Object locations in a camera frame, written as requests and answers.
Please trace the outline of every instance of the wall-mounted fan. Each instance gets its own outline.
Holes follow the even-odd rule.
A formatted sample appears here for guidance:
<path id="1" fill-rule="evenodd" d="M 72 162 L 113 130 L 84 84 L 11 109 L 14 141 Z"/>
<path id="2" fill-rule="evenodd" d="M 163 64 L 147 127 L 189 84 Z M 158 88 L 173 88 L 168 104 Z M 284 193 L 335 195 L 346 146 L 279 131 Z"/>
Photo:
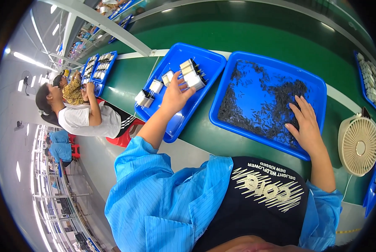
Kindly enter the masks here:
<path id="1" fill-rule="evenodd" d="M 28 87 L 28 79 L 31 78 L 31 73 L 29 71 L 24 71 L 21 74 L 21 79 L 23 80 L 23 84 L 25 85 L 25 95 L 29 96 L 27 93 L 27 87 Z"/>

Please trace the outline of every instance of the plastic stool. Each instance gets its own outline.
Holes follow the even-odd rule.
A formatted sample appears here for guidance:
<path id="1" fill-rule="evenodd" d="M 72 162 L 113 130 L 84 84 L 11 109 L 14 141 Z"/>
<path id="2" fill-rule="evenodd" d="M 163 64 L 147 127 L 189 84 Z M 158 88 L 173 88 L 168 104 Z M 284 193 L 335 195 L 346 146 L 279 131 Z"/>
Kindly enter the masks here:
<path id="1" fill-rule="evenodd" d="M 70 143 L 74 144 L 76 140 L 76 135 L 72 135 L 72 134 L 67 134 L 67 135 L 69 136 Z"/>
<path id="2" fill-rule="evenodd" d="M 128 129 L 125 131 L 125 133 L 122 136 L 120 136 L 119 138 L 114 138 L 114 139 L 107 138 L 107 141 L 110 142 L 113 145 L 118 145 L 118 146 L 126 148 L 126 146 L 128 146 L 128 144 L 129 144 L 129 142 L 132 140 L 131 136 L 129 135 L 130 128 L 134 125 L 143 125 L 143 124 L 144 124 L 144 121 L 136 118 L 129 125 Z"/>
<path id="3" fill-rule="evenodd" d="M 79 159 L 80 158 L 80 145 L 78 144 L 73 144 L 70 146 L 72 148 L 72 152 L 74 151 L 74 153 L 72 153 L 72 156 L 74 156 L 75 158 Z"/>

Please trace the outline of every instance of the green workbench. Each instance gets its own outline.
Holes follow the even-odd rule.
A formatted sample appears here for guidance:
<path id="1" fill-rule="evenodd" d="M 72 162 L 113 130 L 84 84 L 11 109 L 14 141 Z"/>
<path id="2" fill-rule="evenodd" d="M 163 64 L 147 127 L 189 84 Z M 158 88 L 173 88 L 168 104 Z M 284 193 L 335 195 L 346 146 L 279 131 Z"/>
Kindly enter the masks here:
<path id="1" fill-rule="evenodd" d="M 291 11 L 296 22 L 303 22 L 304 26 L 296 26 L 297 31 L 284 24 L 287 30 L 276 28 L 282 25 L 273 21 L 267 26 L 265 20 L 261 24 L 236 21 L 187 21 L 186 12 L 192 10 L 171 11 L 172 15 L 164 20 L 155 17 L 157 14 L 141 19 L 130 28 L 143 43 L 150 48 L 168 49 L 176 42 L 184 42 L 206 49 L 232 52 L 242 50 L 276 58 L 298 67 L 304 68 L 325 80 L 360 107 L 366 107 L 376 121 L 376 111 L 367 103 L 360 90 L 360 80 L 353 58 L 353 50 L 357 48 L 337 32 L 331 32 L 322 27 L 320 22 Z M 212 15 L 214 9 L 208 8 Z M 95 51 L 107 53 L 117 50 L 118 54 L 133 52 L 123 43 L 117 41 Z M 134 98 L 145 85 L 153 66 L 161 61 L 161 57 L 128 58 L 117 60 L 111 69 L 101 98 L 134 114 Z M 195 113 L 186 124 L 179 138 L 200 149 L 221 156 L 255 156 L 271 160 L 287 166 L 298 172 L 303 178 L 309 178 L 311 163 L 297 159 L 276 149 L 252 141 L 214 126 L 208 117 L 219 85 L 220 77 L 213 84 Z M 344 191 L 350 175 L 342 168 L 337 149 L 337 134 L 342 120 L 349 118 L 353 112 L 335 99 L 328 97 L 326 116 L 322 138 L 326 144 L 334 167 L 337 189 Z M 346 202 L 362 204 L 367 191 L 371 173 L 363 177 L 352 177 L 346 194 Z"/>

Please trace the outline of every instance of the fan grille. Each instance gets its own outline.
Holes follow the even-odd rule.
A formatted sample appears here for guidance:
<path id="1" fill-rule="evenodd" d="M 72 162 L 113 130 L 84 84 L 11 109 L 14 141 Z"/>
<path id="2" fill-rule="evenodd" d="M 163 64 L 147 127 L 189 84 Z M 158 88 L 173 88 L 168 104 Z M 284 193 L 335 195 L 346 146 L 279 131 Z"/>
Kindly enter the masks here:
<path id="1" fill-rule="evenodd" d="M 343 136 L 343 159 L 357 175 L 370 171 L 376 161 L 376 126 L 365 117 L 353 120 Z"/>

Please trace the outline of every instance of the black t-shirt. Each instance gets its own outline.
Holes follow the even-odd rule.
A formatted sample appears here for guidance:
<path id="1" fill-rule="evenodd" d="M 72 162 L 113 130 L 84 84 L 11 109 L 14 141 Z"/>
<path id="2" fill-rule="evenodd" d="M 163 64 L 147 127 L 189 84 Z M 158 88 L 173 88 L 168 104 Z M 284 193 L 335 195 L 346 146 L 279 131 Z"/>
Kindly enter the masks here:
<path id="1" fill-rule="evenodd" d="M 298 245 L 308 188 L 295 171 L 273 162 L 233 158 L 223 202 L 193 252 L 203 252 L 244 235 L 276 245 Z"/>

